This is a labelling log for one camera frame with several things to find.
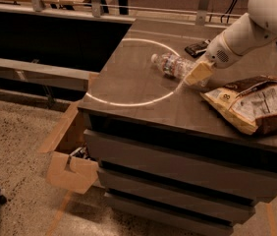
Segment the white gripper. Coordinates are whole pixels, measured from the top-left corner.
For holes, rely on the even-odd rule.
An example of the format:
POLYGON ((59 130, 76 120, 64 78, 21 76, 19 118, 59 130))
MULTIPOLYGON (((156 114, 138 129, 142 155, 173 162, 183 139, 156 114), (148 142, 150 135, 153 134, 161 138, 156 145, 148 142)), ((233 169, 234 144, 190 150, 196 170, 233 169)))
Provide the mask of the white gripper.
POLYGON ((188 86, 205 87, 214 73, 214 66, 218 69, 226 69, 242 58, 231 49, 224 32, 211 40, 204 56, 199 58, 184 76, 183 82, 188 86))

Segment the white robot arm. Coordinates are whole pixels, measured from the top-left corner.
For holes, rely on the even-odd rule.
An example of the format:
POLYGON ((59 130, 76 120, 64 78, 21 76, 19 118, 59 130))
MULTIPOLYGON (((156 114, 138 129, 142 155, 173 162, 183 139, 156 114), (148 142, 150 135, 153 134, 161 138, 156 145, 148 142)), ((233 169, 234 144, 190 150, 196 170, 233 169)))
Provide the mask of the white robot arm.
POLYGON ((228 68, 272 41, 277 42, 277 0, 249 0, 248 11, 211 40, 184 82, 205 85, 214 70, 228 68))

